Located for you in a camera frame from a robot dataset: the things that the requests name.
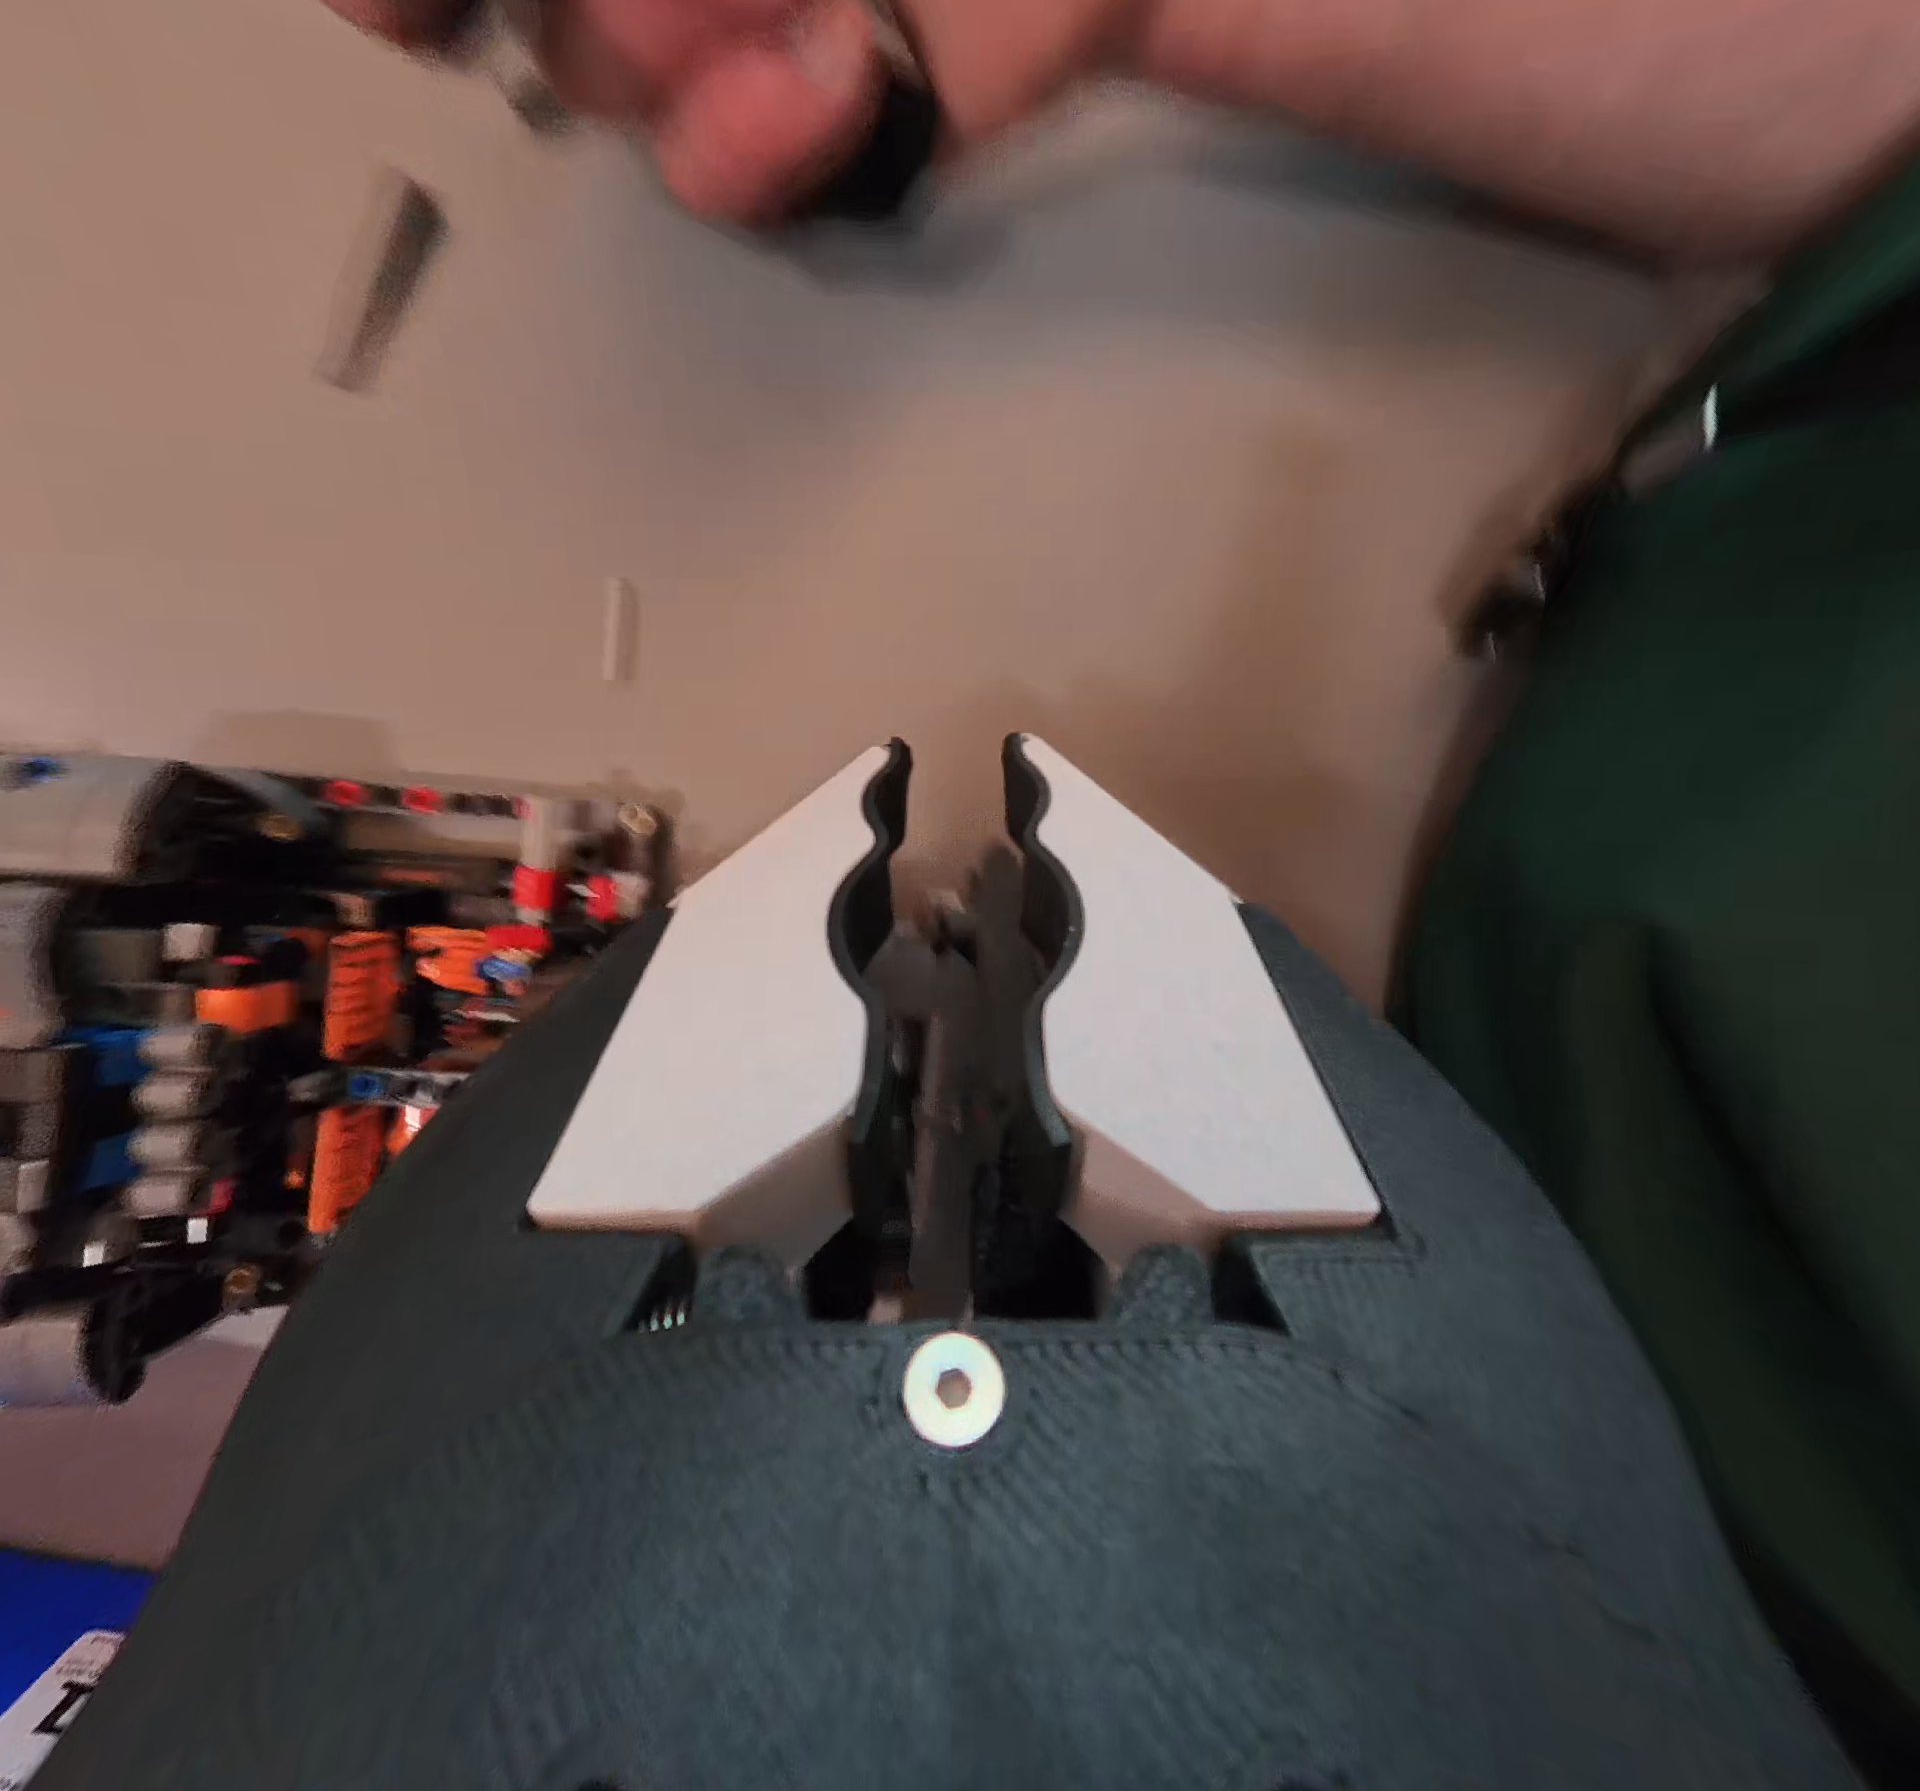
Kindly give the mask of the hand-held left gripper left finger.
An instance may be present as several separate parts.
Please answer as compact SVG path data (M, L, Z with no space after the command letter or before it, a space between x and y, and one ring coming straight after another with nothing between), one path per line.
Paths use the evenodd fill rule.
M910 749L888 738L678 889L661 936L544 1159L540 1233L753 1249L784 1273L857 1222L889 1041L871 955Z

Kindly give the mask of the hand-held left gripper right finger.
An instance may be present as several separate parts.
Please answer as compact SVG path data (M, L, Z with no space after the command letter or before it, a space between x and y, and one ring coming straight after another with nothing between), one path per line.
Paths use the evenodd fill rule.
M1077 1241L1119 1276L1150 1249L1374 1233L1242 900L1041 733L1004 738L1004 814L1046 964L1019 1046Z

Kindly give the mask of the lego car model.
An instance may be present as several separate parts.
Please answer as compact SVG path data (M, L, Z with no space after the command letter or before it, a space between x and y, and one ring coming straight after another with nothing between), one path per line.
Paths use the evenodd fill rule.
M671 888L645 795L5 749L0 1397L284 1308L416 1130Z

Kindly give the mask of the person's right forearm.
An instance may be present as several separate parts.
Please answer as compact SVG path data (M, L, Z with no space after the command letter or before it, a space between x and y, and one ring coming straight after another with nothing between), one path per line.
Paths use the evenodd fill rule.
M1656 261L1778 261L1913 154L1913 0L1150 0L1143 70Z

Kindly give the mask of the person's right hand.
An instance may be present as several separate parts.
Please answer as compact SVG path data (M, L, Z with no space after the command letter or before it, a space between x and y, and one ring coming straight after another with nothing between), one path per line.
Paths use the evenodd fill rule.
M883 14L940 102L994 145L1125 59L1148 0L540 0L554 90L645 145L661 188L714 226L788 221L875 130Z

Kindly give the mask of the blue bin with white tag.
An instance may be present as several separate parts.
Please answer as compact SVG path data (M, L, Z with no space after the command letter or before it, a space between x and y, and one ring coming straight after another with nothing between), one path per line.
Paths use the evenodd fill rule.
M36 1779L71 1718L92 1706L153 1571L0 1550L0 1786Z

